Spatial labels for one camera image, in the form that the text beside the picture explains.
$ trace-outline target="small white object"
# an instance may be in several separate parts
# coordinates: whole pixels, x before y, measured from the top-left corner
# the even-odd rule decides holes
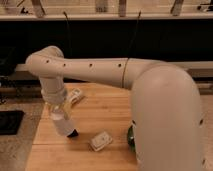
[[[73,105],[74,103],[80,101],[83,97],[83,91],[78,88],[75,88],[68,94],[67,100]]]
[[[102,132],[91,139],[90,145],[94,151],[100,151],[112,142],[112,137],[106,132]]]

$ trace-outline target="screw hole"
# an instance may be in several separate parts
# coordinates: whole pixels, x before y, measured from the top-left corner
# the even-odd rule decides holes
[[[132,123],[133,123],[134,125],[136,125],[136,122],[135,122],[134,120],[132,120]]]
[[[203,125],[203,119],[200,120],[199,124],[200,124],[200,126]]]
[[[202,161],[202,165],[204,165],[206,163],[206,159],[203,159]]]

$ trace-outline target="green object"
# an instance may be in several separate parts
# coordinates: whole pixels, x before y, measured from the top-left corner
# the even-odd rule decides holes
[[[130,126],[128,129],[127,142],[130,146],[130,149],[135,152],[135,141],[134,141],[134,133],[133,133],[132,126]]]

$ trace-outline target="black surface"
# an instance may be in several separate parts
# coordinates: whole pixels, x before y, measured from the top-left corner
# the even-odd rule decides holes
[[[14,72],[17,65],[15,47],[0,46],[0,76],[9,76]]]
[[[134,57],[165,61],[213,61],[213,20],[1,21],[0,47],[17,49],[18,63],[48,45],[66,58]]]
[[[0,111],[0,135],[15,135],[18,132],[24,112]]]

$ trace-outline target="robot end effector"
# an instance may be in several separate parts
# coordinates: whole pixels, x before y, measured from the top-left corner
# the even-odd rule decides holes
[[[154,60],[62,57],[62,52],[51,46],[26,61],[29,71],[40,79],[46,102],[58,106],[66,100],[63,76],[131,89],[139,170],[204,171],[201,101],[184,70]],[[54,122],[63,116],[59,113],[52,115]],[[74,130],[73,123],[55,126],[64,135]]]

